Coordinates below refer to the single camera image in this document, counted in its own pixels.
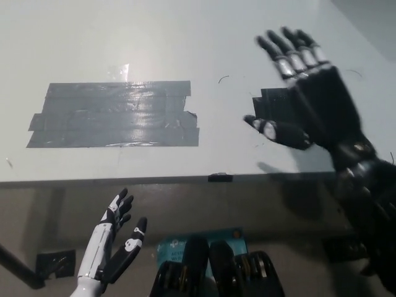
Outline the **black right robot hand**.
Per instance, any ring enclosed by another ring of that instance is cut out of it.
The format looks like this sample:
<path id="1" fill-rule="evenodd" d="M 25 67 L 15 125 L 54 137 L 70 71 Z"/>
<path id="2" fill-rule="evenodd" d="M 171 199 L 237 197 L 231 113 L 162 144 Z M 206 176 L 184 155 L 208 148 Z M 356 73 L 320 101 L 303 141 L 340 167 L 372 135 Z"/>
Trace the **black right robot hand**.
<path id="1" fill-rule="evenodd" d="M 268 30 L 256 43 L 285 83 L 296 125 L 245 115 L 244 122 L 272 142 L 306 150 L 316 144 L 334 158 L 354 158 L 370 151 L 361 120 L 338 68 L 303 30 Z"/>

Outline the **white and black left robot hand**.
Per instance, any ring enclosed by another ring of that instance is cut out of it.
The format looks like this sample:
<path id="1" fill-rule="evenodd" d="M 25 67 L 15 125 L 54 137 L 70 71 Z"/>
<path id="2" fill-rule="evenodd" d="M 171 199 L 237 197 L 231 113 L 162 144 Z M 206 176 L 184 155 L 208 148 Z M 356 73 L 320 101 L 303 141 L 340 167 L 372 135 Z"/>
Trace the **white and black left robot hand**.
<path id="1" fill-rule="evenodd" d="M 118 231 L 131 219 L 129 213 L 134 196 L 128 196 L 124 188 L 105 210 L 100 222 L 93 229 L 78 276 L 90 278 L 103 285 L 114 284 L 137 257 L 144 242 L 147 218 L 139 219 L 130 237 L 112 254 L 112 246 Z"/>

